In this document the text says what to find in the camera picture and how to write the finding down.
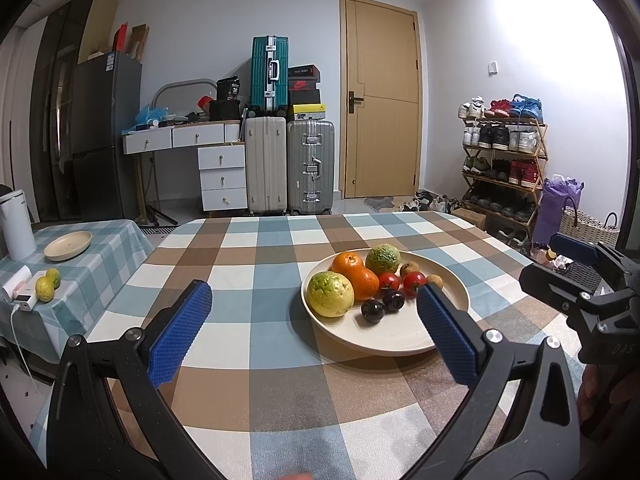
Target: red tomato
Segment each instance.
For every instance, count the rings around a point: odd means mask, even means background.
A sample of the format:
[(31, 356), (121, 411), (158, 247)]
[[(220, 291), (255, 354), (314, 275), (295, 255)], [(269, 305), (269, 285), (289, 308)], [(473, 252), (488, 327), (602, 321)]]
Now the red tomato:
[(415, 298), (418, 294), (418, 287), (427, 284), (427, 278), (421, 272), (409, 272), (404, 277), (402, 285), (410, 298)]
[(400, 278), (392, 272), (383, 272), (378, 276), (381, 290), (398, 290), (400, 288)]

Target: beige oval plate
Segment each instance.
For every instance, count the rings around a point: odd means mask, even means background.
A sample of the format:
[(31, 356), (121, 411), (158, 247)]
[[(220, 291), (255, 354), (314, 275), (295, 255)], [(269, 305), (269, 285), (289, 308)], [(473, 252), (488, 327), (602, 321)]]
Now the beige oval plate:
[(89, 231), (69, 233), (53, 240), (44, 248), (44, 255), (52, 262), (64, 262), (78, 256), (91, 243), (93, 235)]
[[(367, 259), (369, 249), (356, 249), (350, 251), (358, 254), (362, 261)], [(377, 324), (367, 322), (360, 313), (361, 301), (356, 301), (353, 308), (342, 317), (323, 317), (306, 304), (306, 288), (311, 277), (317, 272), (330, 270), (335, 254), (325, 258), (306, 275), (302, 282), (302, 303), (306, 311), (322, 330), (329, 336), (345, 343), (346, 345), (375, 355), (413, 355), (426, 352), (435, 348), (435, 344), (418, 317), (415, 299), (406, 298), (404, 307), (395, 314), (386, 314)], [(459, 309), (469, 309), (470, 298), (466, 286), (447, 267), (429, 260), (423, 256), (400, 251), (401, 263), (416, 262), (420, 266), (420, 272), (425, 276), (437, 274), (443, 281), (443, 292), (451, 300), (451, 303)]]

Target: green lime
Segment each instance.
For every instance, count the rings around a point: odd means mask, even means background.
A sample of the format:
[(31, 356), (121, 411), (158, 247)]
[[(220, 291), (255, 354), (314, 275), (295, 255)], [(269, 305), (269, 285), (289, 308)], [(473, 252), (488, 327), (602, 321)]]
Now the green lime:
[(53, 282), (47, 276), (41, 276), (36, 280), (36, 296), (43, 303), (53, 300)]
[(53, 288), (58, 288), (60, 286), (60, 271), (57, 269), (49, 269), (45, 274), (47, 278), (49, 278), (53, 282)]

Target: white cable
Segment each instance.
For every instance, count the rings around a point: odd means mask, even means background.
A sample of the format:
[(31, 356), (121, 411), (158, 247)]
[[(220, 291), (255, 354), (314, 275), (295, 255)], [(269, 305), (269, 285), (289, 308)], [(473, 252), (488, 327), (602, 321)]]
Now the white cable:
[(31, 375), (31, 370), (29, 370), (29, 367), (27, 366), (27, 361), (24, 358), (24, 355), (22, 355), (22, 348), (20, 348), (20, 345), (18, 344), (18, 338), (15, 336), (14, 314), (18, 311), (18, 309), (20, 309), (19, 305), (14, 306), (14, 309), (11, 311), (11, 315), (9, 316), (9, 323), (11, 324), (11, 332), (14, 333), (15, 345), (18, 347), (18, 352), (20, 352), (20, 357), (22, 358), (22, 362), (24, 363), (24, 367), (27, 368), (27, 373), (29, 374), (29, 377), (31, 378), (31, 382), (33, 383), (33, 387), (36, 389), (38, 395), (41, 395), (40, 390), (36, 386), (36, 381), (33, 380), (33, 376)]

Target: refrigerator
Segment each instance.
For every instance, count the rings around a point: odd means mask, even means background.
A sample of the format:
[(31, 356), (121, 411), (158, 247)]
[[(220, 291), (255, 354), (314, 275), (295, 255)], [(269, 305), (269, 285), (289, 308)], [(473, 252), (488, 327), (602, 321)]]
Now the refrigerator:
[(82, 220), (136, 219), (134, 161), (122, 131), (140, 110), (142, 65), (123, 52), (76, 67), (71, 110), (71, 152)]

